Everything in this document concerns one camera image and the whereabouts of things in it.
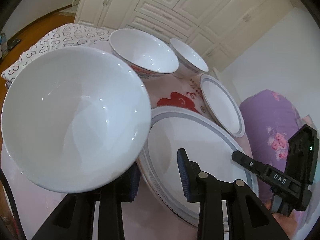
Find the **grey rimmed white plate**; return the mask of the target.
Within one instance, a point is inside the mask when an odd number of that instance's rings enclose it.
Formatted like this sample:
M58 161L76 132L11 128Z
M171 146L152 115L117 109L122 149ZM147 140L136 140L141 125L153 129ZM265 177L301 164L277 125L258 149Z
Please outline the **grey rimmed white plate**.
M218 180L243 180L255 194L257 177L232 161L239 144L217 124L191 110L160 106L151 110L151 128L138 157L138 166L153 195L186 223L197 226L200 205L184 196L177 164L177 151L184 148L188 158Z

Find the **plain white bowl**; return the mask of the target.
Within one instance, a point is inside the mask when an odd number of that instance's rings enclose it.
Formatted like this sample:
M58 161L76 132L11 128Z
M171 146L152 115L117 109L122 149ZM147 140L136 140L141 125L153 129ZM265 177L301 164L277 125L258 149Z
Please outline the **plain white bowl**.
M29 63L6 94L5 148L32 183L50 191L97 189L140 154L151 124L144 83L105 51L68 47Z

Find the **white bowl grey stripe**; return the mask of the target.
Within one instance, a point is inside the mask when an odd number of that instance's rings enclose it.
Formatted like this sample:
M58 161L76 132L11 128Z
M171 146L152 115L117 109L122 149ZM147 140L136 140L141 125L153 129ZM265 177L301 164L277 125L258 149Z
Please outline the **white bowl grey stripe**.
M171 38L169 47L178 58L179 67L173 75L180 79L207 73L209 68L204 59L184 42Z

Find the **pink cartoon round tablecloth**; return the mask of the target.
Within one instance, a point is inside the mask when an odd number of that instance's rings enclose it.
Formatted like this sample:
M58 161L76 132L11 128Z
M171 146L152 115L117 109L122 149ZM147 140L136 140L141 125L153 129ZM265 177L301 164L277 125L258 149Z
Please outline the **pink cartoon round tablecloth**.
M171 74L151 81L142 81L150 99L151 110L158 106L174 106L191 110L208 118L198 79L178 79ZM69 193L60 193L44 189L31 181L19 170L9 156L3 143L3 154L8 163L2 166L17 204L17 224L23 232L33 238L41 225ZM178 218L171 212L147 185L138 190L138 200L122 203L124 235L126 239L195 239L197 227Z

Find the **purple floral quilt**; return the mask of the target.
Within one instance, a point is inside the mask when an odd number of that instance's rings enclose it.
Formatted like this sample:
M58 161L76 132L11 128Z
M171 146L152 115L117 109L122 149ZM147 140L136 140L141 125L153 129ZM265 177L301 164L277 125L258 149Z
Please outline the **purple floral quilt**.
M296 107L280 93L262 90L245 99L239 107L253 159L285 171L289 150L288 140L299 130L301 118ZM269 209L270 186L258 179L259 197ZM289 217L273 214L290 239L305 224L308 210L294 210Z

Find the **cream wardrobe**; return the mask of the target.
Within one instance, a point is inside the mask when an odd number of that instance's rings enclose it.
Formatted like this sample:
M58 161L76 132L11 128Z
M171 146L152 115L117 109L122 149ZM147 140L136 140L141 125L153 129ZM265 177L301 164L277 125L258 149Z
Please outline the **cream wardrobe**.
M80 0L75 22L178 38L223 70L292 8L290 0Z

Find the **white bowl red pattern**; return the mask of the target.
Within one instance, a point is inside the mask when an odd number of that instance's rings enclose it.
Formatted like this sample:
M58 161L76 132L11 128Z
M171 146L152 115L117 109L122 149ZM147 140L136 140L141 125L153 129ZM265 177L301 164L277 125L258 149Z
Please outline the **white bowl red pattern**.
M137 29L118 29L109 36L112 53L144 80L154 80L178 70L173 50L159 38Z

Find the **heart pattern bed sheet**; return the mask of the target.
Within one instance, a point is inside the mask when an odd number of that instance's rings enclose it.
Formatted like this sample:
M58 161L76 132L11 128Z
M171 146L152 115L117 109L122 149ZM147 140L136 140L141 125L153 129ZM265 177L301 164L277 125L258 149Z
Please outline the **heart pattern bed sheet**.
M17 61L2 72L1 77L6 81L5 86L9 88L18 74L31 61L50 51L73 46L104 50L108 46L109 37L113 31L113 29L95 28L75 23L67 23L53 29L24 51Z

